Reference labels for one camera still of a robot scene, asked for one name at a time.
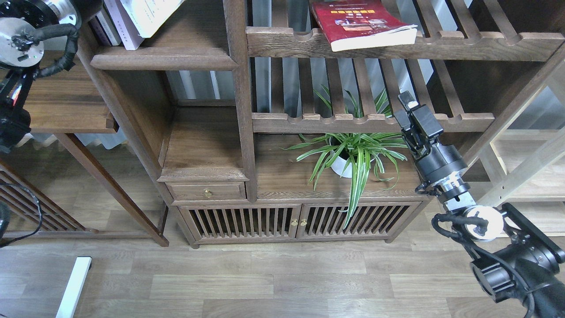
potted plant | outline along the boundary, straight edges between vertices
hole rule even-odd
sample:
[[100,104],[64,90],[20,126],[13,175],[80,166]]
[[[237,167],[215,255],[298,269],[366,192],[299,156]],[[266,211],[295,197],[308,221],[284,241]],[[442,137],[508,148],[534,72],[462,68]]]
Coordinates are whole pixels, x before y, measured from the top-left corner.
[[[323,86],[324,91],[329,95],[328,88]],[[331,102],[325,98],[318,91],[314,91],[321,100],[328,106],[332,107]],[[351,92],[345,91],[351,98],[353,103],[353,116],[359,118],[363,116],[359,102],[353,97]],[[386,117],[392,116],[392,111],[388,104],[386,92],[383,91],[375,98],[375,109],[379,114],[384,114]],[[365,189],[367,179],[371,171],[371,162],[375,161],[373,172],[380,181],[390,181],[394,179],[382,179],[379,174],[385,173],[383,159],[390,161],[397,172],[396,179],[398,181],[398,162],[397,160],[406,160],[406,156],[392,150],[391,148],[406,148],[402,135],[400,133],[384,133],[374,132],[371,134],[365,133],[326,133],[323,136],[315,137],[313,139],[306,139],[300,134],[302,143],[286,148],[300,149],[309,147],[314,144],[323,144],[316,149],[309,150],[296,158],[297,161],[303,160],[313,154],[320,154],[314,171],[310,176],[309,182],[314,181],[314,189],[318,183],[318,179],[322,172],[329,167],[342,177],[351,178],[349,203],[347,210],[342,212],[347,213],[344,228],[348,225],[353,213],[355,212],[361,193]]]

white book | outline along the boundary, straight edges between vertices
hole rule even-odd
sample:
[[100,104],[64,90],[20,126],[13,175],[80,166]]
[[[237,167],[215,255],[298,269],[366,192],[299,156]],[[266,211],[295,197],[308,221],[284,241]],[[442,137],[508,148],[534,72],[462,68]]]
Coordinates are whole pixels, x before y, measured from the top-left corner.
[[184,0],[120,0],[141,37],[148,38],[175,12]]
[[136,50],[140,47],[144,38],[137,32],[136,26],[133,24],[128,13],[121,5],[120,0],[104,0],[104,4],[108,9],[108,13],[116,26],[116,30],[120,35],[126,50]]
[[102,10],[100,10],[100,12],[96,14],[96,18],[98,19],[100,25],[104,29],[104,32],[106,33],[108,40],[110,40],[110,43],[112,43],[112,45],[114,46],[120,45],[121,43],[120,35],[118,34],[118,30],[116,30],[116,27],[112,23],[112,20],[108,15],[108,12],[106,12],[106,9],[102,8]]

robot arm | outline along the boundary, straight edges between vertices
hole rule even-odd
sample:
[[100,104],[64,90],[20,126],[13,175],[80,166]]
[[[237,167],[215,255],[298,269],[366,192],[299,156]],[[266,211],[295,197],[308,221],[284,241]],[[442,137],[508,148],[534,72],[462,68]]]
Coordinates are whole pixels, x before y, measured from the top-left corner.
[[[565,317],[565,285],[555,278],[565,252],[511,204],[500,210],[477,205],[461,179],[467,165],[453,145],[439,141],[443,128],[431,110],[409,92],[398,98],[404,108],[394,116],[422,182],[416,192],[437,197],[446,212],[434,216],[433,228],[464,247],[473,258],[473,274],[495,302],[516,298],[528,309],[526,317]],[[440,222],[451,222],[451,230]],[[475,244],[503,231],[511,244],[500,251],[491,253]]]

book spine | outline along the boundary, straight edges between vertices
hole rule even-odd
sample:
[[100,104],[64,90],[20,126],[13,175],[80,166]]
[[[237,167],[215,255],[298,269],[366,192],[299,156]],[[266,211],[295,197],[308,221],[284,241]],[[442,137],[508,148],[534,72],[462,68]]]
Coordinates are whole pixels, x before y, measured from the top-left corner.
[[100,25],[104,29],[104,32],[106,32],[106,36],[108,37],[112,45],[120,45],[120,35],[118,34],[118,30],[116,30],[116,27],[112,23],[112,19],[110,19],[110,16],[106,12],[106,9],[102,8],[102,10],[100,10],[100,12],[96,14],[96,18],[100,22]]
[[144,38],[137,33],[136,26],[129,18],[128,13],[125,12],[121,2],[119,0],[104,0],[104,3],[106,4],[108,13],[116,26],[118,34],[124,43],[125,49],[136,50],[139,48]]
[[112,43],[110,43],[110,40],[106,36],[104,29],[102,28],[102,26],[100,25],[100,22],[97,19],[90,20],[88,22],[88,24],[90,25],[92,32],[94,32],[94,34],[96,35],[96,38],[98,39],[98,41],[100,42],[101,45],[112,46]]

slatted cabinet door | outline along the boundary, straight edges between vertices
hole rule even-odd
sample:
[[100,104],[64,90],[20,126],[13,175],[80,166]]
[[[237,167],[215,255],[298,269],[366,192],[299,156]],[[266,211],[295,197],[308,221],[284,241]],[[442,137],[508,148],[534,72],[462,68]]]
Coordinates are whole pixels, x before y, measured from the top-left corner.
[[344,228],[346,204],[304,204],[297,239],[391,239],[421,202],[359,203]]
[[197,244],[251,243],[294,239],[300,204],[185,208],[198,230]]

